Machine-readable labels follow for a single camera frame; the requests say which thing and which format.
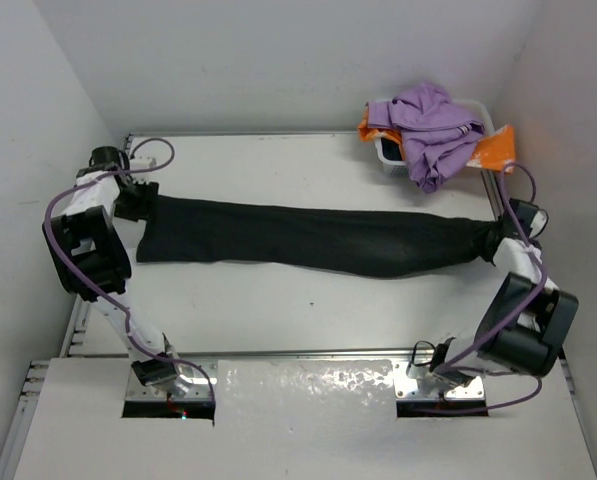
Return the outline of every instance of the white tabletop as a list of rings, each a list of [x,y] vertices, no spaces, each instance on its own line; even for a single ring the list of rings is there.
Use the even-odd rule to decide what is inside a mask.
[[[16,480],[592,480],[560,368],[489,418],[396,418],[385,361],[219,362],[216,426],[121,418],[129,362],[51,362]],[[487,379],[490,404],[531,378]]]
[[[465,170],[426,195],[406,177],[386,177],[373,144],[355,134],[168,139],[176,160],[151,176],[164,195],[493,219],[479,171]],[[167,152],[152,143],[139,155],[163,161]],[[278,264],[138,265],[132,309],[180,352],[411,347],[420,339],[473,334],[503,277],[481,260],[396,280]],[[124,353],[96,312],[75,348],[84,355]]]

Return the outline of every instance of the orange cloth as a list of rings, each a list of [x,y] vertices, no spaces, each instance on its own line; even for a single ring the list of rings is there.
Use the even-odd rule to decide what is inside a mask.
[[[395,142],[400,147],[403,160],[405,152],[402,148],[402,136],[397,130],[369,128],[369,109],[365,108],[362,121],[358,124],[358,136],[363,142],[373,142],[376,138],[386,138]],[[481,139],[476,145],[468,167],[482,168],[485,170],[502,170],[508,162],[516,161],[516,148],[514,142],[514,127],[505,125],[488,137]]]

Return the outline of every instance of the gray wall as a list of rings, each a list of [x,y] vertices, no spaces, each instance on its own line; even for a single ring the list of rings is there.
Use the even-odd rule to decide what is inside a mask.
[[[45,205],[111,136],[30,0],[0,1],[0,449],[29,361],[58,352],[71,298]]]
[[[550,211],[546,265],[580,298],[566,352],[597,460],[597,1],[547,1],[494,113]]]
[[[34,0],[114,132],[351,128],[421,79],[491,103],[542,0]]]

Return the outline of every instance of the folded black garment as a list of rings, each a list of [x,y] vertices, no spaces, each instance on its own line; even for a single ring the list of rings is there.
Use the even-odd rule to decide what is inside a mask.
[[[276,262],[400,277],[491,261],[499,222],[426,213],[310,210],[159,195],[138,262]]]

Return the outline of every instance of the purple cloth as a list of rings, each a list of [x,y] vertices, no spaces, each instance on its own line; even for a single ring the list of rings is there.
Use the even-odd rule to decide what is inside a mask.
[[[409,178],[424,192],[438,190],[471,158],[485,128],[447,91],[421,83],[388,102],[369,103],[369,127],[399,130]]]

